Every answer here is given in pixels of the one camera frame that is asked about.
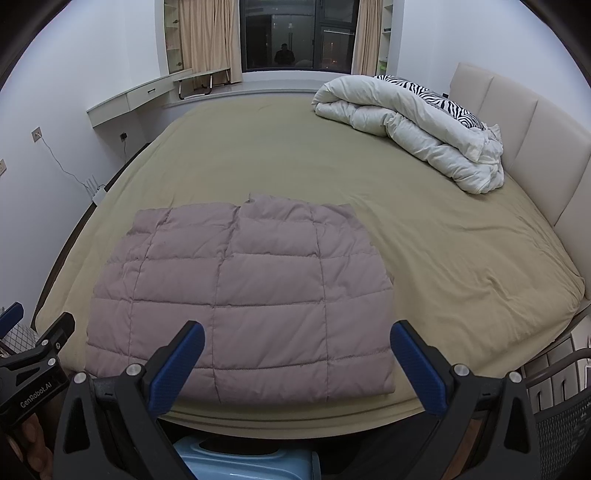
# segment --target white duvet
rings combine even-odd
[[[390,137],[466,192],[486,193],[503,185],[498,125],[466,128],[410,90],[364,75],[325,83],[312,105],[318,116]]]

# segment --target bed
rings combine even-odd
[[[505,185],[469,195],[398,148],[315,116],[311,96],[199,102],[117,180],[82,230],[37,316],[76,332],[60,354],[85,367],[89,300],[136,211],[241,204],[250,193],[348,203],[393,279],[406,318],[451,363],[503,376],[552,343],[591,297],[591,134],[515,82],[460,64],[450,98],[501,126]],[[180,399],[171,421],[246,437],[334,436],[421,411],[397,366],[393,394],[307,406],[239,408]]]

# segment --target human hand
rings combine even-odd
[[[37,418],[36,414],[31,415],[22,423],[21,431],[29,442],[26,451],[29,465],[39,473],[41,480],[51,480],[53,474],[53,454],[45,445],[43,428],[41,428],[39,418]],[[21,462],[24,461],[24,453],[14,439],[8,437],[8,443],[10,443]]]

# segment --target beige headboard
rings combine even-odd
[[[591,132],[540,95],[467,63],[458,65],[449,96],[499,124],[503,167],[552,225],[591,299]]]

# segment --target blue gripper pad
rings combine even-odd
[[[401,323],[392,325],[390,347],[425,411],[443,417],[447,411],[445,384]]]
[[[7,333],[22,320],[25,311],[20,303],[13,303],[2,315],[0,315],[0,339],[6,337]]]
[[[205,331],[195,323],[152,380],[148,411],[156,418],[172,408],[205,346]]]

